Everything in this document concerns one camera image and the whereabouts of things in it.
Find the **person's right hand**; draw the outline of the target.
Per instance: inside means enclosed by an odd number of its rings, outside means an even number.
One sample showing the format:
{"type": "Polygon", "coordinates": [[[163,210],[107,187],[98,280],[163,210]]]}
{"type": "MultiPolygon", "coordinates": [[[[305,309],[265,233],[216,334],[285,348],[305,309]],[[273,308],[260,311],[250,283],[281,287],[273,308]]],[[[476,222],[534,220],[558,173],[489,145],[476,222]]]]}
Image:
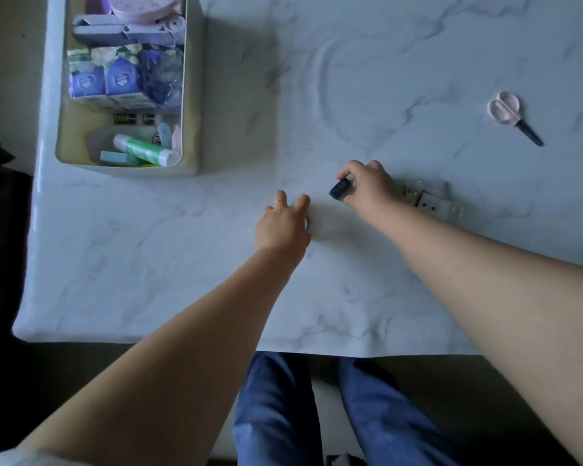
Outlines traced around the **person's right hand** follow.
{"type": "Polygon", "coordinates": [[[366,223],[374,225],[381,214],[396,202],[396,185],[388,174],[388,179],[355,181],[344,197],[344,202],[366,223]]]}

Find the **person's left hand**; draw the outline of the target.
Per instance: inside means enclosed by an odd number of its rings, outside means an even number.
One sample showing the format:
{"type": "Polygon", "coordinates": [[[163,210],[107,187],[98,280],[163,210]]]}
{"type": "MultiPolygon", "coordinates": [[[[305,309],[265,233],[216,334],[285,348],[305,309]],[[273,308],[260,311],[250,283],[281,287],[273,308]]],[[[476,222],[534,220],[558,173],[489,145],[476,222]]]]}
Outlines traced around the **person's left hand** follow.
{"type": "Polygon", "coordinates": [[[256,226],[255,251],[275,253],[285,261],[298,265],[311,241],[306,227],[307,217],[281,215],[273,211],[273,205],[266,207],[256,226]]]}

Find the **person's left forearm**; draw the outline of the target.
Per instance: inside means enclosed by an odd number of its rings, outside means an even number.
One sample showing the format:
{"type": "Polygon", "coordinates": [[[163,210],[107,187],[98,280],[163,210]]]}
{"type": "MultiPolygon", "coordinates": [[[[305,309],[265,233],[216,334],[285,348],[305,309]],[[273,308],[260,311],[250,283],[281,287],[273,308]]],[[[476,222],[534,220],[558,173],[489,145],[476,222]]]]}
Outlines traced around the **person's left forearm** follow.
{"type": "Polygon", "coordinates": [[[18,446],[94,466],[203,465],[304,250],[267,245],[18,446]]]}

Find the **clear plastic packaging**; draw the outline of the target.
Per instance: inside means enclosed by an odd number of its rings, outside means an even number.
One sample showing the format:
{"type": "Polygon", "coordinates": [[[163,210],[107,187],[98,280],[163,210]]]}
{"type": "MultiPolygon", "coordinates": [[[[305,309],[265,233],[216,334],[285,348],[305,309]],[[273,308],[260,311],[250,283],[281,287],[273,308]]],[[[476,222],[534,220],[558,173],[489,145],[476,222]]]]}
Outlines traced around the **clear plastic packaging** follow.
{"type": "Polygon", "coordinates": [[[454,200],[446,181],[409,181],[402,184],[402,199],[420,212],[436,219],[457,223],[464,217],[464,207],[454,200]]]}

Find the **teal and pink clips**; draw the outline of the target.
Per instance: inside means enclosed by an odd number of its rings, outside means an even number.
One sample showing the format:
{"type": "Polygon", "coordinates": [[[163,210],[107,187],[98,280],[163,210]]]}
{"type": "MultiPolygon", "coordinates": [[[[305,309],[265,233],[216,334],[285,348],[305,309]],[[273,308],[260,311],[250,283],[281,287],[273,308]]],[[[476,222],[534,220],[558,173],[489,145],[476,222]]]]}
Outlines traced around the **teal and pink clips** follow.
{"type": "Polygon", "coordinates": [[[177,153],[182,150],[182,131],[179,124],[171,126],[166,122],[161,122],[157,126],[158,138],[162,148],[173,150],[177,153]]]}

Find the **white storage bin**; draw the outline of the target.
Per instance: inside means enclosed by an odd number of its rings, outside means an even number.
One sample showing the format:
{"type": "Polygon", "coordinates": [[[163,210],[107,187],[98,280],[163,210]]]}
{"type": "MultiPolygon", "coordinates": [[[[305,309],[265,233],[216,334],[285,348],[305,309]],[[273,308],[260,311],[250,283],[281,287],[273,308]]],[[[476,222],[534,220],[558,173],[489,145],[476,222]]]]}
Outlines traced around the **white storage bin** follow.
{"type": "Polygon", "coordinates": [[[93,61],[103,67],[110,47],[90,47],[78,42],[72,33],[76,15],[113,15],[108,0],[48,0],[45,80],[42,93],[43,144],[64,165],[80,167],[121,178],[162,178],[196,174],[200,165],[201,105],[203,78],[204,13],[200,0],[182,0],[174,14],[185,18],[183,97],[178,110],[156,106],[144,93],[83,98],[74,100],[68,92],[68,50],[89,48],[93,61]],[[160,146],[157,126],[115,125],[112,113],[155,113],[160,122],[179,124],[182,131],[180,161],[161,167],[142,161],[139,167],[105,165],[102,150],[119,151],[113,137],[124,134],[160,146]]]}

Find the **green and white glue stick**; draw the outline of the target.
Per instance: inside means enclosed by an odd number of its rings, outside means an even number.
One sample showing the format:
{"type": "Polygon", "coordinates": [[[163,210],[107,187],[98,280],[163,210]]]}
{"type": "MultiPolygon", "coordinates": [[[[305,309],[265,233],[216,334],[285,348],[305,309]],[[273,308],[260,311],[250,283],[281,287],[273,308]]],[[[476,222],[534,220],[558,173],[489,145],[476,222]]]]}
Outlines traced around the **green and white glue stick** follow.
{"type": "Polygon", "coordinates": [[[177,151],[163,148],[153,143],[146,143],[124,134],[115,135],[112,142],[119,151],[161,167],[175,166],[181,158],[177,151]]]}

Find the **clear bag with blue items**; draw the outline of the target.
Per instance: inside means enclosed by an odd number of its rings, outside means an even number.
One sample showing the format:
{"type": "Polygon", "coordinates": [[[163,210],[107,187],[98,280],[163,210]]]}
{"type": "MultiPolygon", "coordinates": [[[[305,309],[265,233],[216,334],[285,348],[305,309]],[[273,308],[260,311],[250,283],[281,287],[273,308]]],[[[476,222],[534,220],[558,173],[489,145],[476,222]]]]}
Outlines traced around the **clear bag with blue items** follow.
{"type": "Polygon", "coordinates": [[[178,110],[183,97],[184,53],[179,47],[142,44],[142,91],[156,106],[178,110]]]}

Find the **dark battery pack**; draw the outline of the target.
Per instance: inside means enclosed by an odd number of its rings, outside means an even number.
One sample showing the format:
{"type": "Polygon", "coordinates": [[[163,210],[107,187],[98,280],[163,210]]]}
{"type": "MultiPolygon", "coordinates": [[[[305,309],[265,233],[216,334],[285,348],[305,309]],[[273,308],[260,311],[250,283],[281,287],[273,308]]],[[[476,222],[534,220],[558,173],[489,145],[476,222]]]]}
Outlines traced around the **dark battery pack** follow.
{"type": "Polygon", "coordinates": [[[132,113],[132,112],[113,112],[112,121],[115,125],[128,125],[138,127],[157,126],[162,119],[160,114],[153,112],[146,113],[132,113]]]}

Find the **light blue sticky notes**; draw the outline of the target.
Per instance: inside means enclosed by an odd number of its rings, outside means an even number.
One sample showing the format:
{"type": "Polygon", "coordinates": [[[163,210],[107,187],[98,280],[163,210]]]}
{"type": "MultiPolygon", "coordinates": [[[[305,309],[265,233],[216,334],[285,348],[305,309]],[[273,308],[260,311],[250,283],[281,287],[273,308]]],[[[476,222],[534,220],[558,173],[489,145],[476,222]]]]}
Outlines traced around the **light blue sticky notes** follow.
{"type": "Polygon", "coordinates": [[[142,164],[138,157],[121,151],[102,150],[99,159],[101,163],[109,166],[139,167],[142,164]]]}

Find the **blue jeans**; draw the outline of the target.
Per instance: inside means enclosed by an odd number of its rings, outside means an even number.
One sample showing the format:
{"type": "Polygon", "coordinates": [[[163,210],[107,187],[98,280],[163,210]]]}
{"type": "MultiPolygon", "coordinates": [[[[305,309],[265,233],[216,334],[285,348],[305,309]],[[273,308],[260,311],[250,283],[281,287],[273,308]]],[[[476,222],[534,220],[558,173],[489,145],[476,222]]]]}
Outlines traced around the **blue jeans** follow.
{"type": "MultiPolygon", "coordinates": [[[[436,424],[366,359],[338,359],[342,404],[367,466],[463,466],[436,424]]],[[[309,359],[256,352],[235,409],[238,466],[324,466],[309,359]]]]}

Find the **blue tissue packet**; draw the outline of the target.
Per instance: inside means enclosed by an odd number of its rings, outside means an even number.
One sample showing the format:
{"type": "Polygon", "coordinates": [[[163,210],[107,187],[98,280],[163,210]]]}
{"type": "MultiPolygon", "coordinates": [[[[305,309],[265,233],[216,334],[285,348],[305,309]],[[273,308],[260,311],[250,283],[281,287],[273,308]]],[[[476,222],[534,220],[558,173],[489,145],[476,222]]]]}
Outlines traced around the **blue tissue packet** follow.
{"type": "Polygon", "coordinates": [[[68,92],[71,99],[98,97],[106,95],[106,78],[103,67],[93,61],[89,48],[68,50],[66,52],[69,69],[68,92]]]}
{"type": "Polygon", "coordinates": [[[140,43],[109,48],[103,61],[106,93],[109,96],[143,93],[141,50],[140,43]]]}

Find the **purple stapler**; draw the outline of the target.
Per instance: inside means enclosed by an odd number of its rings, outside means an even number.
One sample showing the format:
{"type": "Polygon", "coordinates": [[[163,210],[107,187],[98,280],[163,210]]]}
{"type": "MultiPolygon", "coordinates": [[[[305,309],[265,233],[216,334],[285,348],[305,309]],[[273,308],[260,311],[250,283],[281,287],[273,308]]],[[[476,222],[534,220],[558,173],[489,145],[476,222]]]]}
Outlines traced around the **purple stapler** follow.
{"type": "Polygon", "coordinates": [[[141,24],[127,23],[116,15],[76,15],[72,21],[72,33],[78,42],[90,47],[135,43],[167,47],[184,45],[185,37],[173,38],[165,27],[165,20],[141,24]]]}

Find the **round purple case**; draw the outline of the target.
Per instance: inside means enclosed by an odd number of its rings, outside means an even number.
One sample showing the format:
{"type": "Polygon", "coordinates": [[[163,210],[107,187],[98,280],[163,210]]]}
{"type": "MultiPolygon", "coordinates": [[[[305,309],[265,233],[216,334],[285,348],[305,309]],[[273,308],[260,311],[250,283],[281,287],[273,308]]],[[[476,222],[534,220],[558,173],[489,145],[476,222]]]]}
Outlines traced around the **round purple case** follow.
{"type": "Polygon", "coordinates": [[[116,16],[124,21],[150,23],[176,12],[182,0],[108,0],[116,16]]]}

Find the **dark chair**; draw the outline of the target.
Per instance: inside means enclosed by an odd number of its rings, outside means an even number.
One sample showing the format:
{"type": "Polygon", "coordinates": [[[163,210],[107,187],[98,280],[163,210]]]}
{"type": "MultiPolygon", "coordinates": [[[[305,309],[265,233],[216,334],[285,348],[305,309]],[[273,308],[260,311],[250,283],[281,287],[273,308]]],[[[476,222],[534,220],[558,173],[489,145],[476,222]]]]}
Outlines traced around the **dark chair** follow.
{"type": "Polygon", "coordinates": [[[33,178],[6,165],[0,142],[0,339],[8,337],[23,293],[33,178]]]}

